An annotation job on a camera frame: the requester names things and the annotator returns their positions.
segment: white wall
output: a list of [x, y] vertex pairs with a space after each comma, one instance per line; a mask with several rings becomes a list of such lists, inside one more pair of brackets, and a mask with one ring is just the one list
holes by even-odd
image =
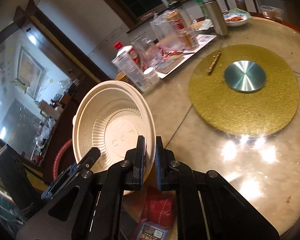
[[[127, 26], [103, 0], [34, 0], [52, 22], [108, 76], [118, 70], [111, 63], [118, 40], [130, 43]], [[12, 22], [17, 5], [28, 0], [0, 0], [0, 31]]]

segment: red bottle cap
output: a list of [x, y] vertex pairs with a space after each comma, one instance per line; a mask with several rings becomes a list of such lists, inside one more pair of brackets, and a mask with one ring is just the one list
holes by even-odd
[[120, 50], [121, 48], [123, 48], [123, 45], [120, 41], [114, 44], [113, 46], [116, 50]]

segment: picture frame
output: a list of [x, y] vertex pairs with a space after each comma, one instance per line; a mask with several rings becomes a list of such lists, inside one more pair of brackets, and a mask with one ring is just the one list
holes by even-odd
[[26, 93], [36, 100], [39, 92], [39, 81], [45, 68], [21, 46], [18, 60], [17, 78], [29, 86]]

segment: metal screw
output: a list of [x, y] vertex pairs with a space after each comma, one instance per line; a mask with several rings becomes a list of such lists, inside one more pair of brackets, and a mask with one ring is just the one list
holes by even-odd
[[92, 171], [84, 171], [81, 176], [84, 177], [85, 179], [90, 178], [91, 175], [93, 174]]
[[170, 164], [172, 167], [178, 167], [178, 166], [180, 166], [180, 161], [174, 160], [174, 161], [171, 161]]
[[120, 161], [120, 165], [122, 167], [128, 167], [130, 165], [130, 162], [127, 160], [123, 160], [123, 161]]
[[211, 177], [211, 178], [216, 178], [218, 177], [218, 173], [216, 171], [209, 171], [208, 172], [208, 175]]

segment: red bag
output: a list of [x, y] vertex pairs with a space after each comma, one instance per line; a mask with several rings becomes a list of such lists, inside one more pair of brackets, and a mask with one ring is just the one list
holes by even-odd
[[144, 221], [170, 229], [176, 217], [175, 195], [164, 194], [162, 191], [148, 187], [146, 203], [140, 221], [131, 240], [135, 240]]

